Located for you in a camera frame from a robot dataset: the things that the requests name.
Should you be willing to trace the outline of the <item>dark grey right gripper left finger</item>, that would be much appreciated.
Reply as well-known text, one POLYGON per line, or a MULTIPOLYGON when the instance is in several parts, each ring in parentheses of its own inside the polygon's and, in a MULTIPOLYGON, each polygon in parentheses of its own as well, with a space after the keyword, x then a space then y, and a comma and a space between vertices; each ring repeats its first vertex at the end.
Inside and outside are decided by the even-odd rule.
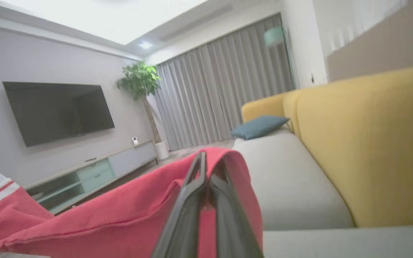
POLYGON ((196 258, 199 221, 207 192, 206 153, 195 155, 152 258, 196 258))

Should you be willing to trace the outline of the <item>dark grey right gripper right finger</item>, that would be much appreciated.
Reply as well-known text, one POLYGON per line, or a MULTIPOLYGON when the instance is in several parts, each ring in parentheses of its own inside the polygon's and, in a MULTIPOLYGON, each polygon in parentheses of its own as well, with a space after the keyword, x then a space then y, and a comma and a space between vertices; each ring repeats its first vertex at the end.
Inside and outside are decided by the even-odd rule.
POLYGON ((214 168, 210 188, 216 210, 217 257, 263 258, 225 163, 218 163, 214 168))

